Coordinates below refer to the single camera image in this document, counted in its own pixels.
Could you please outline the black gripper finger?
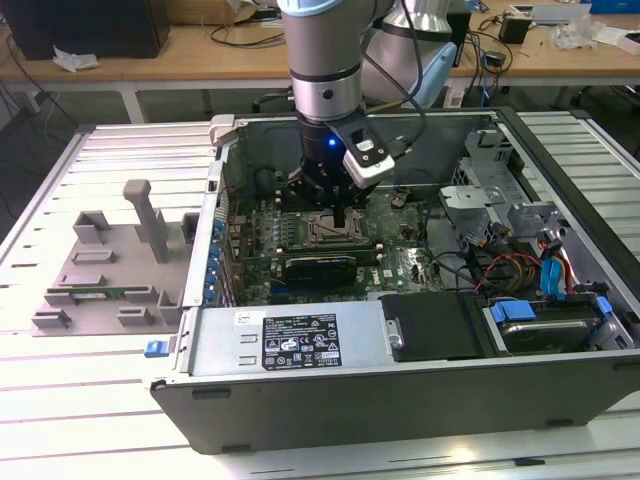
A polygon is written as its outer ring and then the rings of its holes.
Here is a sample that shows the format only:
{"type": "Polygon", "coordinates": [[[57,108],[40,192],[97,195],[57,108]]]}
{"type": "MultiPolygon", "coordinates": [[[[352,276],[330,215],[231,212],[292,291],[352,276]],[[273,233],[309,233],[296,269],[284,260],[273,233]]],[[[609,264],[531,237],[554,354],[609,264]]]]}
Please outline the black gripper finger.
{"type": "Polygon", "coordinates": [[[340,202],[338,191],[331,183],[326,182],[327,177],[319,181],[305,173],[302,169],[294,170],[288,177],[288,187],[308,204],[318,209],[330,209],[333,215],[334,225],[340,226],[340,202]]]}
{"type": "Polygon", "coordinates": [[[361,189],[355,184],[349,186],[342,185],[339,187],[339,227],[345,226],[346,210],[353,207],[362,207],[366,204],[368,196],[373,191],[370,186],[361,189]]]}

